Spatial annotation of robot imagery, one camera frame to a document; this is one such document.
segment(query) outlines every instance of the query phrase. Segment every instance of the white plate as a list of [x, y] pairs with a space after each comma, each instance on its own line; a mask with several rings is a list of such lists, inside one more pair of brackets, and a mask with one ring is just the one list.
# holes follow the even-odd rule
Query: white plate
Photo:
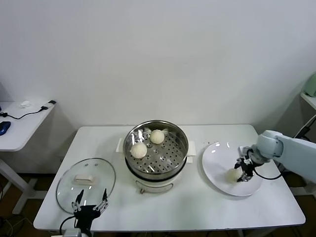
[[237, 149], [238, 145], [228, 142], [211, 144], [202, 157], [203, 169], [208, 179], [220, 190], [234, 196], [249, 196], [261, 186], [262, 179], [257, 175], [248, 182], [232, 184], [226, 181], [227, 170], [234, 167], [238, 158]]

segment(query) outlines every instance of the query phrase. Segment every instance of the green object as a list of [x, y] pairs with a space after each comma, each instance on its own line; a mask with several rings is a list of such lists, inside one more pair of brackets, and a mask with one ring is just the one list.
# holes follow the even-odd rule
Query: green object
[[316, 97], [316, 73], [309, 78], [304, 87], [304, 92], [311, 97]]

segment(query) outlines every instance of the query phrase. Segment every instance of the white shelf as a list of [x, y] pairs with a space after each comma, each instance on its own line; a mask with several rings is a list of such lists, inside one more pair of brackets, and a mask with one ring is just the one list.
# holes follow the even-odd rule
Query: white shelf
[[316, 110], [316, 97], [306, 95], [304, 92], [301, 93], [301, 97]]

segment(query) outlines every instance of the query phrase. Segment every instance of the steamed bun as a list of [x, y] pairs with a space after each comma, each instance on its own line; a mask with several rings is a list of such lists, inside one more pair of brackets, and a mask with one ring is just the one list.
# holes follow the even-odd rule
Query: steamed bun
[[164, 141], [164, 133], [161, 130], [154, 130], [150, 134], [150, 141], [155, 144], [160, 144]]
[[242, 169], [229, 169], [226, 173], [226, 181], [229, 183], [237, 183], [237, 180], [241, 177], [242, 175]]
[[136, 159], [141, 159], [147, 154], [147, 147], [144, 143], [138, 142], [130, 149], [132, 156]]

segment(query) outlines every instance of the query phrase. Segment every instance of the robotic arm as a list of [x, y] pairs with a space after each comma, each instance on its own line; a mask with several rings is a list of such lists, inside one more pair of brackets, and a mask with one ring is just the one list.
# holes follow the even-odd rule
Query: robotic arm
[[239, 147], [240, 158], [235, 169], [241, 167], [243, 174], [238, 182], [247, 182], [255, 167], [276, 160], [285, 168], [316, 183], [316, 144], [301, 139], [290, 138], [282, 133], [266, 130], [260, 134], [255, 145]]

